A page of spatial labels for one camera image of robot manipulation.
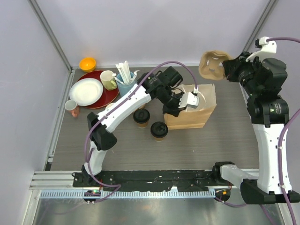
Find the brown paper bag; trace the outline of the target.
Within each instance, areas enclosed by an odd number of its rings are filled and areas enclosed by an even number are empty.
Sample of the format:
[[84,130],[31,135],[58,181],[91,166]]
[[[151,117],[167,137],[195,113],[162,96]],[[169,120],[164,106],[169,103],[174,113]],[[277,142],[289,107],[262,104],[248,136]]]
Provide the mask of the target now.
[[198,97],[200,102],[197,108],[188,107],[178,117],[167,113],[164,115],[164,122],[170,130],[204,127],[217,106],[215,85],[199,84]]

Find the brown paper cups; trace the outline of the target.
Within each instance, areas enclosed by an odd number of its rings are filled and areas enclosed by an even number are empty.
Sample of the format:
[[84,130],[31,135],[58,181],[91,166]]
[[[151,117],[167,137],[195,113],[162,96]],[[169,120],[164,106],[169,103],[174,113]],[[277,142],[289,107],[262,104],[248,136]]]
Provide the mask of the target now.
[[108,104],[108,105],[106,106],[105,109],[106,109],[106,110],[109,109],[109,108],[112,107],[114,104],[115,104],[115,103],[110,103],[110,104]]

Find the cardboard cup carrier back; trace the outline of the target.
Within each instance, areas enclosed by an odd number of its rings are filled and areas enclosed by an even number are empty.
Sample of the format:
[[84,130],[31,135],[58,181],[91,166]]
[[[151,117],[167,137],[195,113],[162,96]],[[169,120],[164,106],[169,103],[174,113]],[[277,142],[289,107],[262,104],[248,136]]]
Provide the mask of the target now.
[[233,59],[228,53],[221,50],[206,51],[202,54],[198,71],[201,77],[210,80],[225,79],[223,62]]

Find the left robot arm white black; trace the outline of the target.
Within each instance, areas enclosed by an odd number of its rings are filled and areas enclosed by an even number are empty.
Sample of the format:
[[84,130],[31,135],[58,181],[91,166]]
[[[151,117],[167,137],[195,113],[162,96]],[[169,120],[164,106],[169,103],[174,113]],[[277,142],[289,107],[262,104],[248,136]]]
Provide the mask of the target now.
[[131,113],[157,98],[163,104],[164,113],[179,114],[181,95],[175,94],[173,89],[182,81],[182,75],[172,66],[163,72],[144,73],[112,107],[98,114],[88,114],[89,132],[84,143],[85,163],[82,166],[82,176],[89,187],[95,187],[99,183],[99,173],[102,171],[106,152],[117,143],[113,132]]

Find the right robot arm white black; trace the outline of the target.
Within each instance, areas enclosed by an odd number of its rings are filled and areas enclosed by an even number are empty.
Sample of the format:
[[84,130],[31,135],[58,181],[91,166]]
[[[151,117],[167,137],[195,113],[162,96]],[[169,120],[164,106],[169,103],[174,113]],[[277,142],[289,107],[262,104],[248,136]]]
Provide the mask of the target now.
[[233,162],[216,162],[212,181],[217,185],[229,182],[240,189],[246,204],[298,203],[299,193],[290,184],[284,135],[290,120],[289,107],[279,95],[287,79],[286,64],[275,58],[248,60],[242,52],[223,62],[225,77],[239,83],[246,94],[247,111],[255,132],[259,152],[258,176],[239,169]]

